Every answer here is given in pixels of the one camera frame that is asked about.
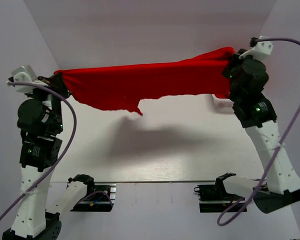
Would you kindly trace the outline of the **red t shirt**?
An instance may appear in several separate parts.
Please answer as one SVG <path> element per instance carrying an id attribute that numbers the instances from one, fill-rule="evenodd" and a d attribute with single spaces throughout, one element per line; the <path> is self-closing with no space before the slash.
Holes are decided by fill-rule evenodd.
<path id="1" fill-rule="evenodd" d="M 193 58 L 57 72 L 76 101 L 102 110 L 142 114 L 139 102 L 179 95 L 227 95 L 230 81 L 222 75 L 235 50 L 223 47 Z"/>

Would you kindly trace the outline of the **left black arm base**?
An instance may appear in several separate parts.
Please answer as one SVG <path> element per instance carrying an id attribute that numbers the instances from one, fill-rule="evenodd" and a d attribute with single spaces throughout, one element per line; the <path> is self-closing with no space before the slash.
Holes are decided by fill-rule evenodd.
<path id="1" fill-rule="evenodd" d="M 111 212 L 115 204 L 116 183 L 95 183 L 88 192 L 88 198 L 77 203 L 71 212 L 106 213 Z"/>

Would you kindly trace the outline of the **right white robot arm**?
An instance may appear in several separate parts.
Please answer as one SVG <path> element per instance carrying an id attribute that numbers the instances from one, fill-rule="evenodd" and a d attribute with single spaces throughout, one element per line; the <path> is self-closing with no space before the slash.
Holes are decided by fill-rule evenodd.
<path id="1" fill-rule="evenodd" d="M 243 190 L 253 192 L 256 206 L 268 214 L 300 201 L 300 178 L 280 143 L 274 107 L 262 93 L 269 79 L 266 67 L 251 54 L 242 56 L 244 53 L 245 49 L 236 52 L 222 74 L 230 80 L 234 114 L 252 140 L 266 176 L 261 184 L 251 186 L 248 180 L 244 187 L 234 173 L 226 173 L 216 179 L 215 192 L 223 200 L 241 197 Z"/>

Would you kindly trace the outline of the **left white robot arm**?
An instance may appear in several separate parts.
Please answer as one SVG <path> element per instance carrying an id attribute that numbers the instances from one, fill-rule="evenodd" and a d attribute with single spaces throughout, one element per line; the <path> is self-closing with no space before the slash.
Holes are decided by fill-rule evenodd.
<path id="1" fill-rule="evenodd" d="M 65 155 L 58 134 L 63 131 L 62 103 L 70 95 L 60 75 L 36 77 L 21 71 L 14 73 L 8 84 L 27 96 L 17 110 L 20 129 L 21 194 L 12 226 L 4 240 L 55 240 L 58 238 L 62 217 L 81 200 L 95 196 L 94 179 L 85 174 L 69 179 L 65 193 L 51 207 L 47 198 L 52 174 Z"/>

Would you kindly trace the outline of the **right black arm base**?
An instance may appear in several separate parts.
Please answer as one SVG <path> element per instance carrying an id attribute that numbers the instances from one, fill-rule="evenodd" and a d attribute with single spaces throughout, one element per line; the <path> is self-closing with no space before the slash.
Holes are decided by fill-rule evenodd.
<path id="1" fill-rule="evenodd" d="M 222 193 L 222 191 L 211 182 L 208 184 L 198 184 L 194 187 L 193 191 L 198 195 L 200 213 L 222 213 L 232 204 L 240 201 L 238 205 L 229 210 L 230 213 L 235 213 L 238 212 L 245 203 L 243 197 L 231 193 Z"/>

